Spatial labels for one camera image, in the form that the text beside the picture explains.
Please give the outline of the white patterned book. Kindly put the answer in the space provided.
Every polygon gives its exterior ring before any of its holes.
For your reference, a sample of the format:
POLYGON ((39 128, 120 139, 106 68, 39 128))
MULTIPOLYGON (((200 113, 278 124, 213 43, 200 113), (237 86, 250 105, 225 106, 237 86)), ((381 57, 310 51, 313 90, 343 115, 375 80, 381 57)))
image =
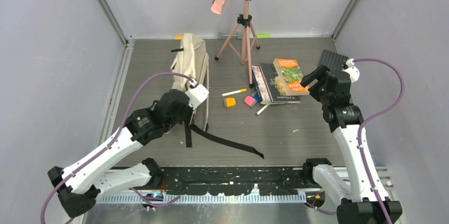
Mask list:
POLYGON ((253 85, 256 89, 256 93, 258 95, 259 103, 264 105, 272 104, 272 100, 262 76, 260 67, 252 65, 252 79, 253 85))

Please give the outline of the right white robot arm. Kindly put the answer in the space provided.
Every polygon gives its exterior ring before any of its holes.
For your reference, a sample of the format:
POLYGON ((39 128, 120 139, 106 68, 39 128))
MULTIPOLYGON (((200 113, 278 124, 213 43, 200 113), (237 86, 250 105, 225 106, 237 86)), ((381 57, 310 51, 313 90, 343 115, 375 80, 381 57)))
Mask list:
POLYGON ((340 70, 318 66, 303 76, 300 84, 322 105, 323 119, 342 151, 348 180, 337 175, 325 158, 309 158, 303 164, 302 180, 309 187, 319 185, 326 198, 336 206, 339 223, 395 223, 402 215, 399 201, 390 199, 379 178, 367 143, 365 127, 374 118, 399 104, 404 94, 404 81, 390 63, 380 60, 398 76, 400 93, 388 108, 368 118, 352 103, 351 86, 359 76, 357 59, 348 59, 340 70))

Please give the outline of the beige canvas backpack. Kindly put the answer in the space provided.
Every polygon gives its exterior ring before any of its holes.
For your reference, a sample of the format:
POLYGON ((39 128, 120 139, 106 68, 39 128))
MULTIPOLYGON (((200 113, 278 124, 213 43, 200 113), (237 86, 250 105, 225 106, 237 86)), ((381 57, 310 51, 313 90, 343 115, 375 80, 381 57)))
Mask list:
POLYGON ((212 142, 264 158, 264 155, 252 146, 208 133, 210 70, 205 40, 192 33, 184 33, 179 48, 173 49, 171 52, 176 53, 170 67, 171 72, 187 76, 186 78, 175 76, 172 88, 187 94, 193 107, 184 120, 186 147, 193 147, 192 133, 196 133, 212 142))

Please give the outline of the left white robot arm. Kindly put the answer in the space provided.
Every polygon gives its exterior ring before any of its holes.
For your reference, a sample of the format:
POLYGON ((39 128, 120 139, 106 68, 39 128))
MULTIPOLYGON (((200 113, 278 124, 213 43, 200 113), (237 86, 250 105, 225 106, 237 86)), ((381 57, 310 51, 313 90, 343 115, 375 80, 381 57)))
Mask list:
POLYGON ((107 171, 175 125, 189 122, 208 95, 209 91, 201 84, 186 92, 172 89, 151 107, 133 111, 123 128, 81 160, 65 168, 55 166, 49 170, 50 181, 68 216, 83 215, 98 200, 125 189, 145 185, 150 189, 158 188, 163 171, 152 158, 120 172, 108 174, 107 171))

